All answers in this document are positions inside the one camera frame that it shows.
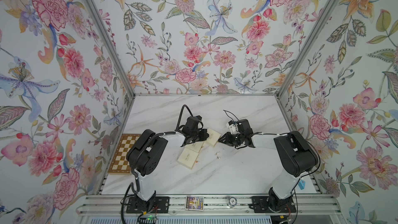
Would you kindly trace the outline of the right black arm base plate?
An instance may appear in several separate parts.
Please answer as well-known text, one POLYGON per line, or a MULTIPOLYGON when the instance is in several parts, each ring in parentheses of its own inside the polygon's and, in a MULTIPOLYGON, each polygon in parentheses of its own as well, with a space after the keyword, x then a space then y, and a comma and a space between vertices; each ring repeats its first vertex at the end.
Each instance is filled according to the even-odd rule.
POLYGON ((296 206, 293 196, 279 200, 278 198, 268 196, 253 196, 251 203, 248 205, 255 213, 296 213, 296 206))

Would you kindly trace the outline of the cream drawer jewelry box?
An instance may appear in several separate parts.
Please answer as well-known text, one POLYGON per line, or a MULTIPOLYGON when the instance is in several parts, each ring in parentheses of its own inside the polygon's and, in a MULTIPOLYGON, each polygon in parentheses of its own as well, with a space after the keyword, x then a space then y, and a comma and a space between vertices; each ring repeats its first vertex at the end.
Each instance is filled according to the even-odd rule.
POLYGON ((198 156, 199 156, 198 152, 192 151, 188 148, 184 148, 182 153, 178 157, 177 162, 180 165, 192 170, 196 163, 198 156))

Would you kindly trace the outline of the round silver knob on rail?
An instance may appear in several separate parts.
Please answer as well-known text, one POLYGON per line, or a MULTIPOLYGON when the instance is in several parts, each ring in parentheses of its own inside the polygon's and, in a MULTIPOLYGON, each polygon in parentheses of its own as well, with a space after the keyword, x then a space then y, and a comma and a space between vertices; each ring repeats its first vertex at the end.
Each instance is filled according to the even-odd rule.
POLYGON ((237 205, 237 199, 234 197, 228 197, 228 206, 234 208, 237 205))

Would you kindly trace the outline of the blue triangular block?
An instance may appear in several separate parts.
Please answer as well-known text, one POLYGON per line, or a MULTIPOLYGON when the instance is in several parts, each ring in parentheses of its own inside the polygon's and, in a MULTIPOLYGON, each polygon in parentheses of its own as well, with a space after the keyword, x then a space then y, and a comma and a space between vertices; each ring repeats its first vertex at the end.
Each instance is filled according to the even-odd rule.
POLYGON ((303 180, 303 179, 300 179, 300 181, 298 182, 298 187, 299 187, 301 190, 304 190, 304 189, 305 189, 305 186, 306 186, 306 181, 303 180))

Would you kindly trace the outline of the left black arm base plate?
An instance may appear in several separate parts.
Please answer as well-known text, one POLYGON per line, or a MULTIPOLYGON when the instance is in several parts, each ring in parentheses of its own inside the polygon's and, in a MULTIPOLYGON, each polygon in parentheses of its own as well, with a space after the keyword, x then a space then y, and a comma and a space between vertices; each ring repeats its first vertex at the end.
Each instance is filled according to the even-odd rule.
POLYGON ((170 197, 152 197, 144 201, 139 197, 129 197, 126 206, 127 214, 157 213, 167 214, 170 207, 170 197))

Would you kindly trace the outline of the aluminium front rail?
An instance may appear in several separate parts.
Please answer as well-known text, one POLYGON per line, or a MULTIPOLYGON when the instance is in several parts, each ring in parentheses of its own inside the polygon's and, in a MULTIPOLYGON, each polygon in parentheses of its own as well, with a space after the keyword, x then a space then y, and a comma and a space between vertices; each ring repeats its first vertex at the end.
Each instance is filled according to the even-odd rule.
MULTIPOLYGON (((185 195, 170 195, 169 211, 166 214, 153 212, 157 216, 188 216, 188 215, 256 215, 249 206, 252 204, 251 195, 235 195, 237 205, 229 207, 228 195, 204 195, 204 210, 189 211, 185 209, 185 195)), ((77 207, 79 217, 83 216, 120 216, 121 195, 95 195, 84 198, 84 203, 77 207)), ((331 195, 297 194, 293 196, 293 203, 289 209, 281 213, 296 215, 338 215, 341 208, 331 195)))

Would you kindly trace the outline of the wooden chessboard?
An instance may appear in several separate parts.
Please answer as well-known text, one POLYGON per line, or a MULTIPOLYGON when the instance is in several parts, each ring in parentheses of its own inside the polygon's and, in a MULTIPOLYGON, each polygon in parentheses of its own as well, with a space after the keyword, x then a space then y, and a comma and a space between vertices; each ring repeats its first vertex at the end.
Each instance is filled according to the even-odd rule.
POLYGON ((124 175, 131 173, 127 154, 140 136, 140 134, 122 134, 110 163, 108 174, 124 175))

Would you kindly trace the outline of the colourful card on rail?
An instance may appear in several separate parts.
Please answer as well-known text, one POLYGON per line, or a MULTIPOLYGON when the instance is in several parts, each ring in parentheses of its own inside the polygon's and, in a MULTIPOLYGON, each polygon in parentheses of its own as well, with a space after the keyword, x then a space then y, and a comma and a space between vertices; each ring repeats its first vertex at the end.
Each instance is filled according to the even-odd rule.
POLYGON ((185 210, 203 211, 204 197, 202 196, 186 196, 185 210))

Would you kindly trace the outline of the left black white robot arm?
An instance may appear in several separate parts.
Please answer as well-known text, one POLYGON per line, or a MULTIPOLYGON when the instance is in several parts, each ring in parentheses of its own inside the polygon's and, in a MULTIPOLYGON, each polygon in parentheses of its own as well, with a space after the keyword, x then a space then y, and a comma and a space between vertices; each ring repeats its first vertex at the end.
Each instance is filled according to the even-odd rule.
POLYGON ((204 142, 208 137, 201 116, 188 117, 186 124, 178 125, 175 131, 155 133, 145 130, 126 156, 135 178, 132 186, 134 194, 145 202, 155 196, 150 174, 160 163, 166 149, 204 142))

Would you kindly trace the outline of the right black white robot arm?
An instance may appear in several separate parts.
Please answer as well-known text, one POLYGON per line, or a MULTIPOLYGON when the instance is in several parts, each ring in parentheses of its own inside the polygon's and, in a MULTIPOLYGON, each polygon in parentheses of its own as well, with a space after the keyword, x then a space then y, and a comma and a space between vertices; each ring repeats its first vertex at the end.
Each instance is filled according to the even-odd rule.
POLYGON ((249 121, 229 121, 229 131, 218 139, 219 143, 235 149, 269 148, 277 151, 283 170, 269 190, 275 200, 292 197, 295 187, 302 177, 311 174, 319 164, 318 155, 299 131, 287 133, 254 132, 249 121))

